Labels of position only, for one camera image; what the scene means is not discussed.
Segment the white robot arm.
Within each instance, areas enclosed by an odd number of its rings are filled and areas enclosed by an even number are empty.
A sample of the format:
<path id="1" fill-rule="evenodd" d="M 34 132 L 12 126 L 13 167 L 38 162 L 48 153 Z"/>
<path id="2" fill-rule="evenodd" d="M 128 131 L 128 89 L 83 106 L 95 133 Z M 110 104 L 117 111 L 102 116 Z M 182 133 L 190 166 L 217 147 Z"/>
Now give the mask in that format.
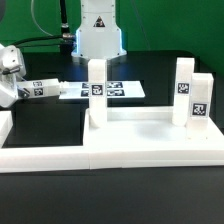
<path id="1" fill-rule="evenodd" d="M 107 62 L 124 56 L 122 34 L 116 24 L 115 0 L 81 0 L 82 22 L 75 33 L 74 60 L 88 62 L 88 83 L 90 96 L 99 86 L 105 97 L 107 82 Z M 8 108 L 19 98 L 36 98 L 60 94 L 64 83 L 57 79 L 20 82 L 26 74 L 21 51 L 16 45 L 4 47 L 0 44 L 0 106 Z"/>

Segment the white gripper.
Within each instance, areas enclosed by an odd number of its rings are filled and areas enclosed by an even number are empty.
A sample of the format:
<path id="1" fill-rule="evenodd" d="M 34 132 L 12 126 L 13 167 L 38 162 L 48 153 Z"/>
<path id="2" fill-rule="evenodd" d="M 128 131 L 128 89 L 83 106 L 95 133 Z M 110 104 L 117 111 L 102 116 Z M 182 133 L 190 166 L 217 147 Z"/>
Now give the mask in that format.
<path id="1" fill-rule="evenodd" d="M 17 83 L 23 80 L 26 68 L 21 51 L 14 45 L 0 44 L 0 106 L 8 108 L 19 98 L 28 99 L 30 92 Z"/>

